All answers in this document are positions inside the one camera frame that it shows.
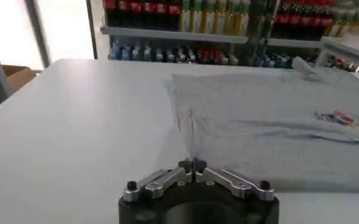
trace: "bottle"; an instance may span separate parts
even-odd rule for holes
[[[152,61],[151,48],[149,47],[144,49],[144,61]]]
[[[328,9],[327,9],[327,17],[328,17],[328,20],[326,21],[322,21],[323,25],[326,26],[325,29],[324,29],[324,33],[323,33],[323,36],[329,36],[330,35],[330,32],[333,28],[333,26],[335,25],[336,23],[336,4],[334,1],[329,1],[326,3],[328,5]]]
[[[293,0],[285,0],[283,3],[283,10],[278,15],[278,27],[279,32],[277,33],[278,38],[289,38],[291,36],[290,19],[294,14],[293,8],[295,7]]]
[[[140,61],[140,50],[133,49],[132,50],[132,60],[133,61]]]
[[[193,33],[201,32],[201,19],[202,19],[202,0],[194,0],[193,6],[193,25],[191,26]]]
[[[229,55],[229,64],[237,66],[239,64],[239,59],[236,58],[233,54]]]
[[[354,9],[346,9],[344,11],[344,22],[342,26],[339,28],[338,33],[336,34],[338,37],[343,37],[345,33],[350,29],[352,20],[354,18],[355,10]]]
[[[156,49],[155,51],[155,60],[156,62],[163,62],[163,53],[160,48]]]
[[[291,7],[290,17],[290,38],[301,39],[304,37],[304,29],[311,20],[311,9],[308,5],[304,5],[305,0],[297,0]]]
[[[222,35],[225,27],[226,21],[226,9],[227,9],[227,0],[218,0],[217,1],[217,14],[215,16],[215,21],[213,25],[213,30],[215,34]]]
[[[240,13],[237,16],[235,28],[235,34],[238,36],[243,37],[246,35],[249,21],[248,9],[250,4],[251,2],[249,0],[241,0]]]
[[[216,0],[207,0],[206,9],[202,14],[202,33],[213,32],[213,22],[216,15]]]
[[[172,31],[179,30],[180,21],[180,0],[170,0],[168,5],[168,29]]]
[[[145,11],[145,23],[144,26],[147,29],[155,28],[156,23],[156,3],[155,0],[145,0],[144,2]]]
[[[190,32],[190,0],[182,1],[182,13],[180,14],[180,31]]]
[[[310,4],[312,5],[312,18],[310,22],[311,28],[311,37],[310,40],[319,41],[322,36],[321,29],[321,18],[323,16],[323,0],[310,0]]]
[[[123,49],[121,60],[122,61],[129,61],[130,60],[129,51],[127,49]]]
[[[319,25],[318,36],[321,38],[329,26],[332,26],[332,8],[329,2],[326,0],[319,0],[319,5],[321,9],[321,21]]]
[[[225,21],[225,35],[234,35],[236,27],[236,18],[238,17],[238,8],[240,0],[229,0],[227,18]]]
[[[142,0],[132,0],[130,11],[132,14],[132,26],[142,28],[144,23],[144,2]]]
[[[338,30],[336,31],[334,37],[342,37],[344,32],[344,27],[347,25],[347,10],[341,9],[342,17],[339,21]]]
[[[172,50],[170,48],[167,49],[166,55],[167,55],[167,62],[175,63],[175,55],[172,53]]]
[[[334,23],[333,23],[333,26],[332,26],[332,29],[330,31],[330,34],[329,36],[330,37],[337,37],[336,36],[336,33],[338,33],[338,30],[341,26],[341,24],[343,23],[343,19],[344,19],[344,15],[343,15],[344,11],[343,9],[335,9],[335,12],[334,12]]]
[[[107,18],[107,25],[118,26],[117,0],[105,0],[104,6]]]
[[[118,1],[118,23],[122,27],[129,27],[130,22],[130,0]]]
[[[156,26],[157,29],[167,29],[167,1],[157,0],[156,2]]]

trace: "gray t-shirt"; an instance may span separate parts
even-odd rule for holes
[[[190,155],[277,190],[359,192],[359,79],[348,72],[174,75],[173,86],[179,120],[193,119]],[[319,116],[335,111],[354,121]]]

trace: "cardboard box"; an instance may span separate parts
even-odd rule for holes
[[[7,82],[14,90],[14,93],[36,76],[36,74],[28,67],[13,65],[2,65],[2,67],[4,74],[7,77]]]

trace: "table surface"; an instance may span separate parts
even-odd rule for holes
[[[0,223],[116,223],[126,181],[186,156],[170,74],[282,69],[60,60],[0,105]],[[359,221],[359,194],[278,194],[280,223]]]

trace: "shelf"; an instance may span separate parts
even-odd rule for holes
[[[172,40],[193,40],[193,41],[208,41],[219,43],[233,43],[244,44],[247,43],[247,37],[214,35],[204,33],[186,33],[163,30],[144,30],[131,29],[122,27],[101,27],[101,32],[107,35],[127,36],[127,37],[147,37],[147,38],[164,38]]]
[[[359,65],[359,35],[345,35],[343,37],[323,37],[323,48],[317,66],[323,65],[328,54],[342,58]]]
[[[322,43],[320,41],[309,41],[309,40],[288,40],[288,39],[277,39],[270,38],[269,46],[280,46],[280,47],[301,47],[301,48],[321,48]]]

